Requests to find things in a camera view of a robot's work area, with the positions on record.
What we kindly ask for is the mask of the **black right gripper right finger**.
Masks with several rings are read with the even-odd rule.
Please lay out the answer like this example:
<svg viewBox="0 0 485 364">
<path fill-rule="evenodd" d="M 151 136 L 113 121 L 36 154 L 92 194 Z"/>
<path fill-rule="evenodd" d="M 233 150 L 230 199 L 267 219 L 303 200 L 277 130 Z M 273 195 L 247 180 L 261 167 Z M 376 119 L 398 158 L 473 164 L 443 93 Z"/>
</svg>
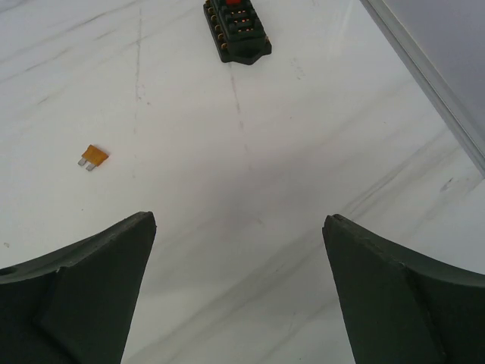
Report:
<svg viewBox="0 0 485 364">
<path fill-rule="evenodd" d="M 356 363 L 482 363 L 484 276 L 341 215 L 322 229 Z"/>
</svg>

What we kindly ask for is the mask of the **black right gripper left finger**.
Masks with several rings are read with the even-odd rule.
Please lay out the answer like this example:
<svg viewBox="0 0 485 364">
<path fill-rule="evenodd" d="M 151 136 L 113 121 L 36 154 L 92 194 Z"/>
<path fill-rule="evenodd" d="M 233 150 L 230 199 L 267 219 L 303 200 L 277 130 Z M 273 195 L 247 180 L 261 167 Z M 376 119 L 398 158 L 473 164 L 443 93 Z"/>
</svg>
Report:
<svg viewBox="0 0 485 364">
<path fill-rule="evenodd" d="M 3 363 L 119 363 L 155 241 L 152 212 L 1 269 Z"/>
</svg>

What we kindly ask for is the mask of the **black fuse box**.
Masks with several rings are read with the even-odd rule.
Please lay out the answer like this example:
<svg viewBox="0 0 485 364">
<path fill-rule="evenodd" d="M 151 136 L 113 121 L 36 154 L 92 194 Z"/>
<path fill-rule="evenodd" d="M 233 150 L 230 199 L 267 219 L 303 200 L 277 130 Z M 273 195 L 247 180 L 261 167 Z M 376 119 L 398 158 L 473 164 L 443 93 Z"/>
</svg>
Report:
<svg viewBox="0 0 485 364">
<path fill-rule="evenodd" d="M 252 65 L 272 53 L 272 45 L 249 0 L 206 0 L 205 18 L 223 63 Z"/>
</svg>

